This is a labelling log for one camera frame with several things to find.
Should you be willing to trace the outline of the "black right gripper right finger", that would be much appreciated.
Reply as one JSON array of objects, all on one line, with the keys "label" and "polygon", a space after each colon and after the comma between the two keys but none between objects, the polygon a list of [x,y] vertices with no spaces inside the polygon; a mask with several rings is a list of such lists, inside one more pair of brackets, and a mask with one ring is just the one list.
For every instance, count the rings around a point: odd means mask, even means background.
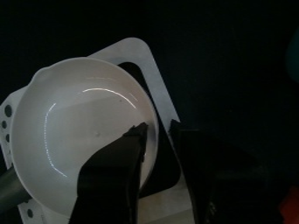
[{"label": "black right gripper right finger", "polygon": [[211,208],[211,195],[216,171],[214,153],[220,149],[220,142],[175,120],[171,121],[170,134],[191,195],[195,224],[212,224],[215,210]]}]

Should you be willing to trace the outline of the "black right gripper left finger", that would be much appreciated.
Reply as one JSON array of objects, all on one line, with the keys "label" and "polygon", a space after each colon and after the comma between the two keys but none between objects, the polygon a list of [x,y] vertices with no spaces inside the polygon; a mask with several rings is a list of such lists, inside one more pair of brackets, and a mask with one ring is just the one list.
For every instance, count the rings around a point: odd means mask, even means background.
[{"label": "black right gripper left finger", "polygon": [[136,224],[147,129],[134,126],[82,166],[70,224]]}]

